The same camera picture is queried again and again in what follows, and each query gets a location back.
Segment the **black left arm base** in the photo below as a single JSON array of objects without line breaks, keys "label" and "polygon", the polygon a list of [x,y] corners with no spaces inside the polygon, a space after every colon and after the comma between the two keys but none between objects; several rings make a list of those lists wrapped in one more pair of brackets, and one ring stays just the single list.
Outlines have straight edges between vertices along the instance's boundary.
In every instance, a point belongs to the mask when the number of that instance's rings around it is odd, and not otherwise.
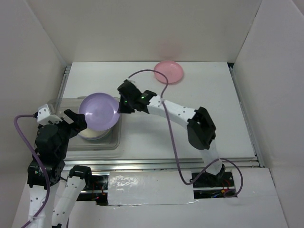
[{"label": "black left arm base", "polygon": [[99,206],[108,205],[109,175],[92,175],[89,183],[77,197],[77,201],[95,202]]}]

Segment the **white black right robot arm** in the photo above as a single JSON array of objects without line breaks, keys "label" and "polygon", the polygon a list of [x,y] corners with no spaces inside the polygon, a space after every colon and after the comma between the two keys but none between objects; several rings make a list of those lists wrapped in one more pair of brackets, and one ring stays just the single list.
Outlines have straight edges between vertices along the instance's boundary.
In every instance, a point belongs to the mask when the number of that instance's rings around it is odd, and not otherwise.
[{"label": "white black right robot arm", "polygon": [[[204,173],[207,174],[207,181],[212,186],[218,186],[223,181],[225,165],[220,160],[215,147],[216,126],[206,108],[192,109],[170,102],[163,98],[164,91],[160,95],[149,90],[142,93],[128,79],[124,80],[117,90],[120,95],[119,113],[131,114],[138,111],[167,119],[177,169],[185,185],[194,184]],[[187,131],[189,144],[201,153],[203,161],[207,163],[190,182],[186,182],[181,172],[171,122]]]}]

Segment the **purple plate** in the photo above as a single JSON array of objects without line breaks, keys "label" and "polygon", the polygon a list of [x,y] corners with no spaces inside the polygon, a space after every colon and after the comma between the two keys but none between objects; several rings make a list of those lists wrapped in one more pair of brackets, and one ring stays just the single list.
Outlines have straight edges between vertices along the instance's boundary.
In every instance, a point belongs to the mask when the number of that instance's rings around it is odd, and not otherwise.
[{"label": "purple plate", "polygon": [[85,115],[87,127],[94,131],[112,128],[119,120],[119,102],[109,94],[93,93],[81,102],[78,113]]}]

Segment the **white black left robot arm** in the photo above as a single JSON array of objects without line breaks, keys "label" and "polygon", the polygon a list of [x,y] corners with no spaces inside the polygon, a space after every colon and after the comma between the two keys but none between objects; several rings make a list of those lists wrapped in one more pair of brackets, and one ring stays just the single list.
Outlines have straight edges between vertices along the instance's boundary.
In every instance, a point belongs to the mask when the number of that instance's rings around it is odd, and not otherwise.
[{"label": "white black left robot arm", "polygon": [[71,123],[51,115],[46,108],[36,113],[39,127],[33,160],[28,167],[30,205],[28,221],[24,225],[26,228],[63,228],[68,224],[80,192],[93,186],[91,169],[76,165],[69,171],[58,203],[54,203],[69,140],[87,127],[84,115],[70,109],[64,114],[71,119]]}]

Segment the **cream plate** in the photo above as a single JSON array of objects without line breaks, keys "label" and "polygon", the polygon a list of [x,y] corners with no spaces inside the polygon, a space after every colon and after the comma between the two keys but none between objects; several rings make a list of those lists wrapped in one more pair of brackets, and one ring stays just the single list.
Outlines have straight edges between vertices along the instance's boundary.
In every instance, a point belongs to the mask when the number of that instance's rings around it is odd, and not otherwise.
[{"label": "cream plate", "polygon": [[81,131],[78,135],[79,137],[85,139],[85,140],[99,140],[105,136],[107,136],[110,132],[110,129],[105,131],[95,131],[91,129],[85,129]]}]

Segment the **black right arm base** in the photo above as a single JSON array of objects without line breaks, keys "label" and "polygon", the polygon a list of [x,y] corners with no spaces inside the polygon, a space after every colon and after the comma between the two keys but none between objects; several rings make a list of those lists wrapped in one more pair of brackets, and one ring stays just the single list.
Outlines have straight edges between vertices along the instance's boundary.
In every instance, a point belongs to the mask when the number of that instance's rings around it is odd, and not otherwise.
[{"label": "black right arm base", "polygon": [[235,185],[232,177],[232,172],[226,171],[224,166],[222,166],[221,171],[217,176],[204,172],[193,183],[194,188],[230,188],[234,186]]}]

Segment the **pink plate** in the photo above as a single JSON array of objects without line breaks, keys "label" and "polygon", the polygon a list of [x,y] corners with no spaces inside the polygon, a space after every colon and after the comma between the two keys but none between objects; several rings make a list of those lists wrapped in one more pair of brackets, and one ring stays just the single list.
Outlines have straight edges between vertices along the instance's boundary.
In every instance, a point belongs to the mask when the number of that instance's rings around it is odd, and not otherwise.
[{"label": "pink plate", "polygon": [[156,64],[154,67],[154,77],[161,83],[166,83],[166,79],[158,72],[164,74],[169,84],[175,84],[181,81],[184,77],[184,71],[180,64],[174,61],[162,61]]}]

